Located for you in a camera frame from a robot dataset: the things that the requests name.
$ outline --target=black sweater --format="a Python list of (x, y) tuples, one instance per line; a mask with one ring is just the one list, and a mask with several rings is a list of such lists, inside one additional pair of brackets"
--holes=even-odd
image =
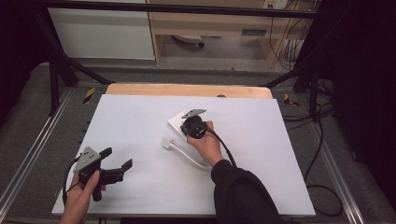
[(213, 167), (212, 180), (219, 224), (284, 223), (267, 189), (253, 173), (234, 169), (223, 160)]

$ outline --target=floor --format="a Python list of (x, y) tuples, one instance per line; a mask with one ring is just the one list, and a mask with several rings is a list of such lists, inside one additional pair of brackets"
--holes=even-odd
[[(103, 77), (118, 82), (156, 82), (156, 83), (192, 83), (220, 85), (262, 85), (287, 69), (279, 64), (275, 68), (265, 66), (258, 41), (243, 38), (205, 37), (205, 47), (181, 43), (171, 36), (165, 38), (163, 62), (114, 62), (100, 60), (82, 60)], [(106, 86), (92, 83), (92, 80), (78, 74), (79, 86), (70, 90), (71, 97), (62, 116), (57, 121), (45, 145), (37, 155), (29, 170), (18, 196), (7, 210), (5, 223), (54, 223), (58, 217), (50, 210), (56, 195), (62, 186), (64, 167), (75, 157), (79, 142), (84, 137), (84, 130), (89, 127), (94, 109)], [(291, 89), (293, 78), (273, 89), (282, 115), (305, 114), (302, 106), (296, 106), (305, 98), (305, 94), (294, 94)], [(90, 87), (96, 87), (89, 104), (82, 101)], [(294, 104), (285, 104), (285, 93)], [(328, 101), (327, 96), (319, 96), (320, 103)], [(10, 112), (7, 122), (0, 130), (0, 158), (7, 158), (2, 163), (0, 172), (0, 192), (7, 190), (18, 167), (40, 134), (41, 128), (48, 120), (50, 111), (50, 89), (48, 68), (37, 67), (27, 83), (21, 100)], [(332, 150), (337, 164), (352, 192), (354, 200), (364, 218), (364, 223), (396, 223), (395, 212), (377, 187), (369, 170), (363, 163), (351, 158), (351, 151), (343, 131), (335, 117), (328, 116), (322, 120), (324, 139)], [(290, 129), (290, 141), (299, 162), (302, 173), (306, 172), (318, 146), (310, 123), (286, 123)], [(308, 183), (322, 184), (333, 189), (332, 179), (319, 156), (309, 175)], [(338, 209), (335, 198), (322, 190), (309, 190), (314, 205), (333, 213)], [(297, 218), (302, 223), (349, 223), (346, 213), (339, 217)]]

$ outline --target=person's left hand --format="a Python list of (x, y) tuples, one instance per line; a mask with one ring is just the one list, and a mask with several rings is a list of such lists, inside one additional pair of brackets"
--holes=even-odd
[(78, 174), (74, 174), (70, 186), (74, 186), (68, 192), (62, 224), (78, 224), (85, 222), (88, 208), (90, 207), (91, 195), (99, 182), (100, 173), (95, 171), (88, 180), (87, 185), (78, 184)]

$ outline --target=white tabletop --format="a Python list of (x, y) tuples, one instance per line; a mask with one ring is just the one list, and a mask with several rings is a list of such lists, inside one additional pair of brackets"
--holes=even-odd
[[(133, 159), (123, 182), (109, 185), (89, 214), (120, 217), (215, 215), (210, 171), (198, 169), (175, 150), (161, 146), (163, 136), (197, 161), (192, 150), (167, 121), (181, 111), (202, 108), (203, 120), (233, 153), (238, 167), (255, 174), (267, 187), (280, 215), (313, 216), (289, 136), (276, 100), (186, 96), (103, 95), (78, 151), (112, 147), (102, 168), (119, 168)], [(61, 195), (52, 213), (64, 210)]]

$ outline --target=white panel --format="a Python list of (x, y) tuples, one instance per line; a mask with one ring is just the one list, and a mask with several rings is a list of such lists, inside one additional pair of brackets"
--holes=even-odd
[[(200, 159), (167, 124), (180, 111), (193, 108), (207, 109), (202, 119), (214, 121), (236, 164), (262, 181), (281, 215), (315, 214), (276, 100), (125, 95), (102, 96), (79, 149), (113, 147), (113, 154), (102, 162), (105, 169), (134, 160), (124, 181), (107, 186), (102, 201), (91, 203), (90, 214), (215, 214), (210, 173), (161, 146), (163, 136), (169, 136), (190, 157)], [(60, 196), (52, 213), (63, 210)]]
[(49, 14), (70, 57), (154, 60), (147, 12), (49, 8)]

